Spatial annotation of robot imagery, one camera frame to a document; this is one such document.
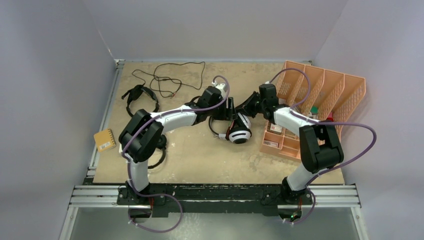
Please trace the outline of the white and black headphones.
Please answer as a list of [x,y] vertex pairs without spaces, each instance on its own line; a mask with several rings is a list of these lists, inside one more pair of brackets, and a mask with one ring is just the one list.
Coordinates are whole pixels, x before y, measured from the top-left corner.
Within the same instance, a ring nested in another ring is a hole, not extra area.
[[213,130],[212,123],[214,120],[215,119],[213,117],[209,117],[208,127],[215,138],[230,141],[234,144],[244,144],[252,136],[251,121],[249,120],[248,116],[240,112],[237,113],[237,118],[230,122],[225,133],[217,133]]

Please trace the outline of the black headband headset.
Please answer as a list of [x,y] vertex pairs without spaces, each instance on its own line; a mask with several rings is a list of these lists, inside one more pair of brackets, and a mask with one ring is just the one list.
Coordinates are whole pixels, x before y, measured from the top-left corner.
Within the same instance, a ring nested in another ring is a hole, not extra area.
[[147,111],[157,113],[160,110],[160,103],[157,95],[144,84],[137,84],[120,97],[124,101],[126,113],[133,117],[134,114],[147,107]]

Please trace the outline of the white box in front tray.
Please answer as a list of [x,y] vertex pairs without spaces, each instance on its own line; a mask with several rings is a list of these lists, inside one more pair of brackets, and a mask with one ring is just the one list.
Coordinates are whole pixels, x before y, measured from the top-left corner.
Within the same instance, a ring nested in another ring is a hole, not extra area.
[[264,140],[264,141],[263,141],[263,144],[264,144],[264,145],[267,145],[267,146],[271,146],[271,147],[273,147],[273,148],[277,148],[277,147],[279,146],[277,142],[274,142],[274,141],[268,141],[268,140]]

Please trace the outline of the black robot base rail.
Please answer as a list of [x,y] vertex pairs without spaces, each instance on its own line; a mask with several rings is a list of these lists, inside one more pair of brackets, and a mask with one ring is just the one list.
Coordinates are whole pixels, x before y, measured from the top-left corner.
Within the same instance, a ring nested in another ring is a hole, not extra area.
[[170,213],[261,214],[266,217],[301,216],[302,204],[313,203],[308,187],[291,197],[281,184],[150,183],[152,197],[131,198],[126,185],[118,188],[117,204],[145,206],[154,218]]

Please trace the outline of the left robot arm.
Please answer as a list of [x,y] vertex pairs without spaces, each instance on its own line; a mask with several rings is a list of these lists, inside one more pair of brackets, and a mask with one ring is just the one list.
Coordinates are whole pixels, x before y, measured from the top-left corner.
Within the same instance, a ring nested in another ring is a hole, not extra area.
[[120,154],[126,159],[129,197],[138,205],[146,203],[149,192],[148,160],[155,152],[162,135],[182,127],[194,126],[216,114],[226,114],[229,86],[219,83],[209,86],[199,97],[181,107],[149,113],[138,110],[121,132]]

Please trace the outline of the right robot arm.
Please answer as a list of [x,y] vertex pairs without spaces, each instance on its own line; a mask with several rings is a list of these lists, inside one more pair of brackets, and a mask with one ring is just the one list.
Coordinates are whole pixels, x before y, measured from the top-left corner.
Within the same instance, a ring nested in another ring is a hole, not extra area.
[[236,106],[236,111],[254,118],[257,114],[299,137],[301,164],[282,180],[280,196],[288,204],[300,198],[313,178],[344,160],[344,152],[331,122],[315,121],[297,114],[289,105],[280,104],[273,84],[259,86],[258,92]]

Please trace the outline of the green cap object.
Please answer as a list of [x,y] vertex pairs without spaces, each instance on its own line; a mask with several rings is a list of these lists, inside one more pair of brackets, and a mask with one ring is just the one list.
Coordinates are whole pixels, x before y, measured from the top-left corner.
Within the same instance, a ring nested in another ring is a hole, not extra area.
[[319,110],[318,110],[318,108],[317,108],[316,106],[313,106],[313,107],[310,109],[310,112],[311,112],[313,115],[317,115],[317,114],[318,114],[318,112],[319,112]]

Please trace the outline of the large white staples box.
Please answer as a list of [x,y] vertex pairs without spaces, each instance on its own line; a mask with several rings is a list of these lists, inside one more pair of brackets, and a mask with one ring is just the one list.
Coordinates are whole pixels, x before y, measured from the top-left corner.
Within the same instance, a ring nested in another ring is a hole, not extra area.
[[283,129],[284,128],[282,126],[273,123],[269,126],[269,131],[277,135],[280,135],[283,132]]

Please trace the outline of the black over-ear headphones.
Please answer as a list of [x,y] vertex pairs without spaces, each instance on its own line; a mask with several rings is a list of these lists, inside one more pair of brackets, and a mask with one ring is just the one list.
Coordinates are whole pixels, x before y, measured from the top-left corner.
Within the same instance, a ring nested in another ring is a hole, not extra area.
[[168,139],[167,137],[162,134],[159,138],[159,141],[156,145],[156,158],[153,159],[153,164],[148,164],[148,169],[152,170],[160,166],[166,159],[167,156],[167,145],[168,145]]

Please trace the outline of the peach plastic file organizer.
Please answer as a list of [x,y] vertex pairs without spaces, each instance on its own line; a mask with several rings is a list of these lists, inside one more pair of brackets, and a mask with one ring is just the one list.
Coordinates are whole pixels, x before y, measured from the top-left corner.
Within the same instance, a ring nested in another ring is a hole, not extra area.
[[[283,69],[285,71],[273,81],[277,97],[288,105],[305,99],[296,110],[316,120],[324,121],[332,112],[335,122],[347,122],[366,94],[363,77],[288,60]],[[310,112],[313,106],[318,108],[318,114]],[[270,132],[270,124],[266,124],[260,152],[300,162],[299,138],[287,129],[281,134]],[[276,142],[278,147],[265,145],[264,141]]]

